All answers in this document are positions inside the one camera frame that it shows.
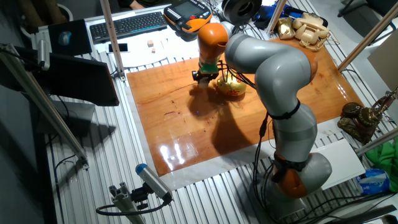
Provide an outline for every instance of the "vintage telephone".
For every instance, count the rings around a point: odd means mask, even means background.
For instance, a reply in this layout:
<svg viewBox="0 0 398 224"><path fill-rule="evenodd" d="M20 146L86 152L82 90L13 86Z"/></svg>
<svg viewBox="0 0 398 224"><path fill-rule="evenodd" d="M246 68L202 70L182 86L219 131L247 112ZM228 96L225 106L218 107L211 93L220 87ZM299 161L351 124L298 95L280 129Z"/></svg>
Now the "vintage telephone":
<svg viewBox="0 0 398 224"><path fill-rule="evenodd" d="M293 28L297 29L295 37L315 45L318 38L324 39L329 34L329 29L322 24L323 20L319 16L304 12L301 18L293 21Z"/></svg>

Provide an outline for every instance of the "mouse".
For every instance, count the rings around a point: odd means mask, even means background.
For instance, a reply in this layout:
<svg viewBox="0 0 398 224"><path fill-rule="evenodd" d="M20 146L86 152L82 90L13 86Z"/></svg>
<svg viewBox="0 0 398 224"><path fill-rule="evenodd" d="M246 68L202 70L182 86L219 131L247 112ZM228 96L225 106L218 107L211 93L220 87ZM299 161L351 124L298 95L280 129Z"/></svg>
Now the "mouse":
<svg viewBox="0 0 398 224"><path fill-rule="evenodd" d="M63 31L59 38L58 38L58 44L62 45L62 46L66 46L69 44L69 40L70 40L70 36L72 35L71 32L69 31Z"/></svg>

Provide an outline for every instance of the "small cube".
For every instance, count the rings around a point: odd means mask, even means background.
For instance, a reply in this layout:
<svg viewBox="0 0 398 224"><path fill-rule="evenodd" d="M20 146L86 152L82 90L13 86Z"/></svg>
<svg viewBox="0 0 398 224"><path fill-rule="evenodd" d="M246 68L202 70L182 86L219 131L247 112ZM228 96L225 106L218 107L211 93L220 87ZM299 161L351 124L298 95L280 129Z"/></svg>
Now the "small cube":
<svg viewBox="0 0 398 224"><path fill-rule="evenodd" d="M148 40L148 47L153 47L154 46L154 42L152 40Z"/></svg>

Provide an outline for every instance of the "glossy wood surface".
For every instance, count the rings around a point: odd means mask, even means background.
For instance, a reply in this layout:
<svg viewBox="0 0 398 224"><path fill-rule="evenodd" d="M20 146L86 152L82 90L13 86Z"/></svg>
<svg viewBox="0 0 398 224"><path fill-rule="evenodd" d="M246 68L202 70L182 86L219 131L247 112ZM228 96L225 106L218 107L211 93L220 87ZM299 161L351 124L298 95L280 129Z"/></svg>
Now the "glossy wood surface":
<svg viewBox="0 0 398 224"><path fill-rule="evenodd" d="M296 40L272 41L307 51ZM347 102L360 103L326 49L307 53L318 59L318 72L297 97L318 123L340 116ZM243 96L227 97L215 81L199 89L191 76L197 69L195 58L127 75L159 175L258 143L266 109L256 91L248 86ZM246 76L254 81L253 74ZM271 129L263 141L273 138Z"/></svg>

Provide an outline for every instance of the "ornate brass object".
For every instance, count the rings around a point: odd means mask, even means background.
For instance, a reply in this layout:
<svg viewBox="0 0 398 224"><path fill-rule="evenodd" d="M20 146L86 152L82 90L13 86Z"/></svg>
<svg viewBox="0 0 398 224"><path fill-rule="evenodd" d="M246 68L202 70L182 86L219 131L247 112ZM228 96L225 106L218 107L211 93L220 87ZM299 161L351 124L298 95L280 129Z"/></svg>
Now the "ornate brass object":
<svg viewBox="0 0 398 224"><path fill-rule="evenodd" d="M361 142L368 143L378 124L391 103L397 98L398 88L395 91L387 91L370 108L364 108L358 103L347 103L343 107L337 126L350 136Z"/></svg>

